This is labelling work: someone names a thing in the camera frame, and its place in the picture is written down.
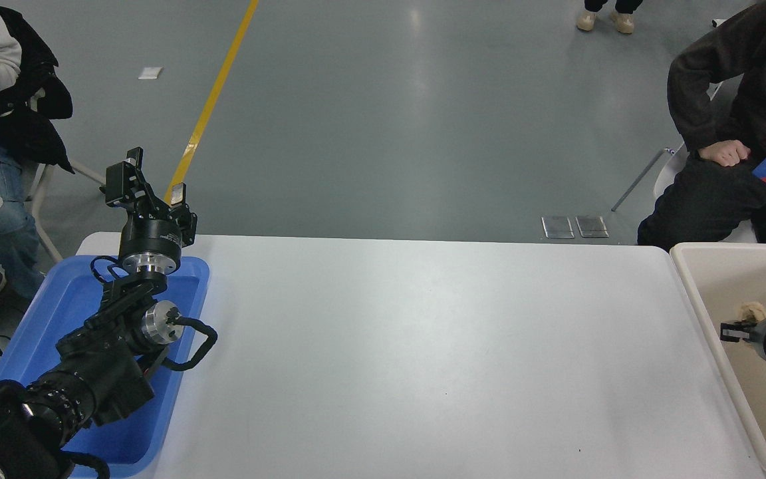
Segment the person's hand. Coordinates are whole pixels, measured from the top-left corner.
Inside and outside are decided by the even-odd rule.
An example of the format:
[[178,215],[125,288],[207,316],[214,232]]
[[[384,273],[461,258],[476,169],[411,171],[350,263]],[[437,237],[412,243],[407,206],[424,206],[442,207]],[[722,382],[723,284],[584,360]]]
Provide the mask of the person's hand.
[[743,160],[748,160],[751,149],[740,140],[721,140],[705,148],[698,149],[702,160],[713,162],[718,166],[738,166]]

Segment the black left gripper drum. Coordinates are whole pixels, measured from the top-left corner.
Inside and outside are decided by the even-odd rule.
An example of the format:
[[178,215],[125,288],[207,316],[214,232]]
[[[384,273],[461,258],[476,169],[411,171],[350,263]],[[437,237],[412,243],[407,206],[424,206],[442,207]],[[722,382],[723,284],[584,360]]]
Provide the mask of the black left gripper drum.
[[158,254],[179,263],[182,229],[176,222],[128,216],[120,237],[119,260],[142,254]]

